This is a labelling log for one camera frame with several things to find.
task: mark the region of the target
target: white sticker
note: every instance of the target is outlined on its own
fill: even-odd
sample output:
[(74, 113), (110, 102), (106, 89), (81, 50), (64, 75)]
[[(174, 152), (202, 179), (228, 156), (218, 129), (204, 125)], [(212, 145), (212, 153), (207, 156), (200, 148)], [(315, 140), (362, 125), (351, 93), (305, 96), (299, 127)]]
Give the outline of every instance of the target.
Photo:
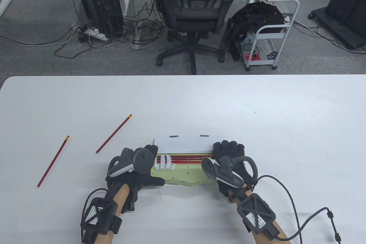
[[(97, 214), (97, 209), (95, 208), (95, 206), (92, 206), (92, 208), (90, 209), (89, 213), (88, 213), (88, 216), (85, 218), (85, 222), (92, 218), (94, 215)], [(98, 222), (98, 217), (94, 218), (92, 221), (89, 222), (89, 224), (93, 224), (95, 225), (96, 223)]]
[[(248, 218), (248, 220), (252, 223), (252, 225), (255, 227), (255, 216), (253, 213), (248, 213), (246, 215), (246, 218)], [(261, 229), (266, 222), (263, 220), (263, 218), (261, 218), (260, 215), (258, 215), (258, 224), (259, 224), (259, 228)]]

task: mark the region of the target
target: cable connector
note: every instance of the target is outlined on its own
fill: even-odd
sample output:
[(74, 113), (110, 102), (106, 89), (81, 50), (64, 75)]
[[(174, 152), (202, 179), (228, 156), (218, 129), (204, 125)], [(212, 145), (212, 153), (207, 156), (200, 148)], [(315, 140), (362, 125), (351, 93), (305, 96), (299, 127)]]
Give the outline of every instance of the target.
[(329, 218), (334, 218), (334, 215), (333, 215), (332, 211), (328, 211), (327, 215), (328, 215)]
[(334, 235), (334, 238), (335, 238), (335, 240), (336, 240), (338, 243), (342, 241), (342, 240), (341, 240), (341, 236), (339, 235), (339, 233), (336, 233), (336, 234)]

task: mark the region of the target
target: red pencil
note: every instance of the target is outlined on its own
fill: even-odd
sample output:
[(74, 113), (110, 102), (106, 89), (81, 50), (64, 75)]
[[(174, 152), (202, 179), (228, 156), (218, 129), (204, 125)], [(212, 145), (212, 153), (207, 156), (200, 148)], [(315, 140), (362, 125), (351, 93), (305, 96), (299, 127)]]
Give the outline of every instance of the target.
[(130, 114), (126, 120), (123, 121), (123, 123), (114, 131), (114, 133), (112, 133), (112, 135), (103, 143), (102, 146), (100, 146), (100, 148), (95, 152), (96, 154), (98, 152), (100, 152), (101, 149), (103, 149), (103, 147), (106, 145), (106, 143), (108, 143), (108, 141), (110, 141), (110, 139), (119, 131), (120, 128), (122, 128), (122, 126), (132, 117), (132, 114)]
[(46, 178), (46, 176), (48, 175), (50, 169), (52, 168), (52, 166), (55, 164), (56, 159), (59, 157), (60, 152), (62, 151), (62, 149), (64, 148), (66, 142), (68, 141), (69, 136), (66, 137), (65, 141), (62, 143), (61, 148), (59, 149), (59, 151), (57, 152), (57, 154), (55, 155), (54, 159), (52, 160), (51, 164), (48, 166), (48, 169), (46, 170), (45, 174), (42, 176), (41, 181), (39, 181), (37, 188), (39, 188), (43, 182), (43, 180)]

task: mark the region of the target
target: vr controller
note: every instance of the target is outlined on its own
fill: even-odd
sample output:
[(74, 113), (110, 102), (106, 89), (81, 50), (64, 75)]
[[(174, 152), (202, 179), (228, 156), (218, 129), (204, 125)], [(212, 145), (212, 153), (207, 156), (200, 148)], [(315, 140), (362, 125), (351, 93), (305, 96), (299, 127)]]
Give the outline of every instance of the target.
[(119, 176), (125, 172), (137, 172), (144, 174), (150, 172), (154, 166), (155, 158), (153, 154), (144, 148), (140, 148), (135, 152), (129, 148), (124, 148), (121, 156), (112, 159), (107, 175), (110, 177)]
[(220, 162), (221, 164), (209, 157), (205, 157), (202, 160), (202, 169), (209, 179), (221, 181), (234, 188), (243, 188), (247, 182), (244, 182), (243, 178), (232, 170), (233, 166), (243, 162), (248, 162), (253, 170), (251, 181), (255, 182), (258, 177), (256, 164), (248, 156), (239, 156), (237, 158), (224, 156), (220, 159)]

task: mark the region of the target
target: black wrist mount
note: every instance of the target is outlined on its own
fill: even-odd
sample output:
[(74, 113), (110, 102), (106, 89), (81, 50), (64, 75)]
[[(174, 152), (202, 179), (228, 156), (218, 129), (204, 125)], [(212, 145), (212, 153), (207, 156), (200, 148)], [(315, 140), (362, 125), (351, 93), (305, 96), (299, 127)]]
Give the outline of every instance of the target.
[(106, 235), (109, 231), (117, 234), (122, 219), (116, 216), (118, 204), (114, 200), (95, 197), (85, 212), (81, 228), (85, 231), (82, 242), (94, 244), (98, 234)]
[(276, 214), (263, 199), (256, 193), (250, 196), (245, 194), (246, 189), (233, 189), (233, 197), (239, 199), (238, 214), (243, 218), (243, 223), (248, 232), (255, 234), (264, 232), (270, 240), (275, 239), (280, 231), (274, 226)]

